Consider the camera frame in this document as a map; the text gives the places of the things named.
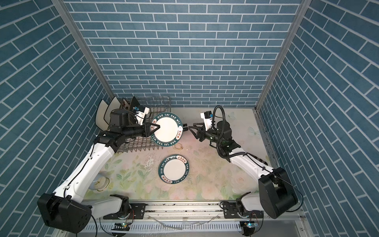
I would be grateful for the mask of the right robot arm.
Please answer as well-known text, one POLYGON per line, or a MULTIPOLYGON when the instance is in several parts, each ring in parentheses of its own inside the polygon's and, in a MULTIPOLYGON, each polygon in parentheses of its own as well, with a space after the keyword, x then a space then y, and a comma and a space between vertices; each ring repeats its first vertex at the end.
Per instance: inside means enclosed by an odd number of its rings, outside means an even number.
POLYGON ((210 141, 210 146, 219 156, 241 168, 257 181, 259 192, 247 192, 236 200, 236 211, 241 216, 251 215, 253 211, 263 211, 276 219, 285 212, 297 211, 291 208, 298 204, 295 187, 291 184, 287 172, 279 167, 270 167, 264 160, 244 151, 232 137, 228 122, 218 122, 217 128, 204 123, 194 123, 188 130, 200 142, 210 141))

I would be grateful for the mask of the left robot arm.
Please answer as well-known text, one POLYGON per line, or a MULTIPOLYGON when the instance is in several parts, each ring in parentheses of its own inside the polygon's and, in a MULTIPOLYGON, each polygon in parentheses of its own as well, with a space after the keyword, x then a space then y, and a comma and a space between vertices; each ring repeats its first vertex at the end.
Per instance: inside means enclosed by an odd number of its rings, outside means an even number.
POLYGON ((160 129, 156 120, 130 124, 129 113, 123 109, 113 110, 109 128, 94 139, 79 166, 51 194, 44 193, 38 199, 38 209, 46 226, 77 234, 90 220, 106 215, 116 215, 119 219, 130 217, 132 209, 126 196, 113 194, 104 200, 84 201, 101 168, 121 145, 132 138, 150 137, 160 129))

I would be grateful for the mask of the black square plate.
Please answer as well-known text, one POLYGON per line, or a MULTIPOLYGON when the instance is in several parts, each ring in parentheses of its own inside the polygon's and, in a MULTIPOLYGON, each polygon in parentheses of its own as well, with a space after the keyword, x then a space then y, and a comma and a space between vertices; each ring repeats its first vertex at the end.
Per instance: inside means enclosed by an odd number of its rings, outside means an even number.
POLYGON ((135 96, 132 97, 130 103, 129 103, 129 109, 135 110, 136 108, 139 108, 140 103, 138 102, 137 98, 135 96))

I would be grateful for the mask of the green rim plate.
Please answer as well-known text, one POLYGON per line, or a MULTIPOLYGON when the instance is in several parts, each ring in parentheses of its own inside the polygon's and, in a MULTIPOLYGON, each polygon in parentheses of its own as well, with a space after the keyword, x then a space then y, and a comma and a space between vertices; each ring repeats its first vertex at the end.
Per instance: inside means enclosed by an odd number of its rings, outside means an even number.
POLYGON ((161 161, 158 168, 158 175, 164 183, 178 184, 186 179, 189 171, 190 166, 188 160, 179 154, 174 154, 161 161))
POLYGON ((160 125, 160 129, 151 135, 151 140, 159 146, 173 146, 183 135, 183 123, 174 113, 160 113, 154 117, 152 123, 160 125))

